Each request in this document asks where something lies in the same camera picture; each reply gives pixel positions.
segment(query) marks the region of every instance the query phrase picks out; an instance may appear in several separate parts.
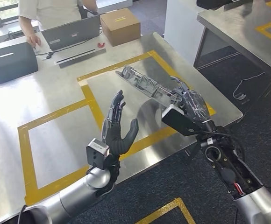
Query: laptop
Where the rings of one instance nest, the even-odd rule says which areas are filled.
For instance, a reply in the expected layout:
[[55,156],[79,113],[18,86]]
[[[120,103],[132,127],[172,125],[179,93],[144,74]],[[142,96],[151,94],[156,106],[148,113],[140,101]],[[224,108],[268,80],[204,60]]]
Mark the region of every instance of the laptop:
[[99,36],[100,15],[88,17],[42,32],[52,50]]

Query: red clamp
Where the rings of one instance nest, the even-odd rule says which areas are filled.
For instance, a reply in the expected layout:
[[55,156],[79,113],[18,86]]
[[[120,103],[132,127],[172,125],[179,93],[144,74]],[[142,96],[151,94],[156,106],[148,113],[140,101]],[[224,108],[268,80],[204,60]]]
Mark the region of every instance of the red clamp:
[[105,46],[105,43],[104,42],[103,42],[103,43],[98,43],[98,44],[97,44],[97,46],[98,47],[98,48],[104,48],[104,46]]

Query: brown box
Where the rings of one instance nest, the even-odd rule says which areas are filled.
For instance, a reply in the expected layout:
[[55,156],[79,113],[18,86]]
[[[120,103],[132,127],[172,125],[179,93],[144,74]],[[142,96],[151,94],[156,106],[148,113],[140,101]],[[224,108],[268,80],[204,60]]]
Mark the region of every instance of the brown box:
[[141,24],[127,8],[100,16],[104,34],[113,46],[126,43],[141,36]]

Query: stainless steel table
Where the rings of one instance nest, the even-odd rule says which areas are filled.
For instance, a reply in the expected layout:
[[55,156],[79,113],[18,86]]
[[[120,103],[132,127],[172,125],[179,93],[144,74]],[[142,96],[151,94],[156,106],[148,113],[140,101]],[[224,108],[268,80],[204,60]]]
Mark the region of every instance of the stainless steel table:
[[0,217],[18,210],[25,196],[27,203],[34,203],[84,175],[85,147],[100,137],[101,120],[120,89],[126,101],[122,133],[135,117],[140,130],[131,151],[122,157],[118,183],[195,141],[162,124],[163,108],[115,74],[126,63],[167,87],[176,85],[168,74],[179,75],[202,94],[217,125],[242,116],[156,33],[64,69],[53,66],[0,85]]
[[201,12],[198,20],[264,71],[271,73],[271,1],[239,1],[215,11]]

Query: floor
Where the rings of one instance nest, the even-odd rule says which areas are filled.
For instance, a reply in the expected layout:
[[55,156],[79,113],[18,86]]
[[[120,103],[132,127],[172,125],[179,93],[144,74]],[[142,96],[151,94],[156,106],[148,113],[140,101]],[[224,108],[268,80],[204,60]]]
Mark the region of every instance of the floor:
[[[130,10],[142,22],[142,34],[163,33],[166,0],[140,0]],[[235,52],[231,47],[203,56],[200,66]],[[271,76],[264,73],[243,82],[238,92],[249,101],[242,104],[233,98],[233,91],[241,79],[262,73],[242,55],[235,56],[200,70],[226,97],[241,109],[244,118],[230,127],[246,150],[247,164],[266,186],[271,186]],[[142,175],[121,183],[111,195],[70,224],[132,224],[168,207],[175,198],[181,198],[197,224],[233,224],[235,207],[224,186],[201,154],[190,166],[180,151]],[[154,224],[191,223],[176,207],[154,220]],[[238,224],[243,224],[241,214]]]
[[164,34],[167,0],[139,0],[129,9],[141,22],[142,35],[157,32]]

